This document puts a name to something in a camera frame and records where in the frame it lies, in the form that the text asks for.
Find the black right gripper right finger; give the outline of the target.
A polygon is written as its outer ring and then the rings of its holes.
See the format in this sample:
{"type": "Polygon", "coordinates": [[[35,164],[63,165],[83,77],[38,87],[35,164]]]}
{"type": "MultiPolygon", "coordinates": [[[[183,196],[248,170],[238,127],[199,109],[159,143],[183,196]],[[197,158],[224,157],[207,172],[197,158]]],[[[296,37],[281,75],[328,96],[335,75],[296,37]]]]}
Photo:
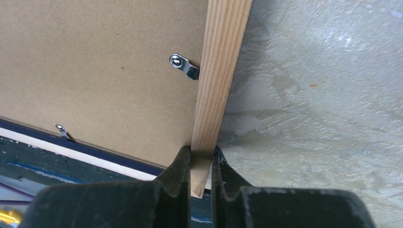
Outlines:
{"type": "Polygon", "coordinates": [[[255,187],[216,147],[211,215],[215,228],[373,228],[359,197],[346,190],[255,187]]]}

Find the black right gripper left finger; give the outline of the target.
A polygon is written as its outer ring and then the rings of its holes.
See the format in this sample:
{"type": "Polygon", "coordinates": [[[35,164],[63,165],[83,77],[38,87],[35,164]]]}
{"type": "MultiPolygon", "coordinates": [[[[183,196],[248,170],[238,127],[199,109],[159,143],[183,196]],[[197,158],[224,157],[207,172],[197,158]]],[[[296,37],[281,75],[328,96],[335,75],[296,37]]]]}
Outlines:
{"type": "Polygon", "coordinates": [[[63,184],[44,188],[20,223],[22,228],[187,228],[190,148],[152,181],[63,184]]]}

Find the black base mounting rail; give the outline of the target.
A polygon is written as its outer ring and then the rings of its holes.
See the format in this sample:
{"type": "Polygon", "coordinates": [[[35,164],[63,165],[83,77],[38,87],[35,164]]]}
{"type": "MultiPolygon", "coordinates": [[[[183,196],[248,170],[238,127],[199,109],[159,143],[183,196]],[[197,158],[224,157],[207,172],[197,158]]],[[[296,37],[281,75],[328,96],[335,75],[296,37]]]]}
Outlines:
{"type": "MultiPolygon", "coordinates": [[[[92,161],[106,162],[106,167],[100,168],[74,159],[70,154],[54,153],[43,147],[1,137],[0,172],[10,178],[22,177],[49,187],[63,184],[152,181],[165,170],[70,141],[57,140],[57,145],[64,149],[78,149],[80,154],[89,155],[92,161]]],[[[190,194],[190,209],[189,228],[212,227],[210,196],[198,199],[190,194]]]]}

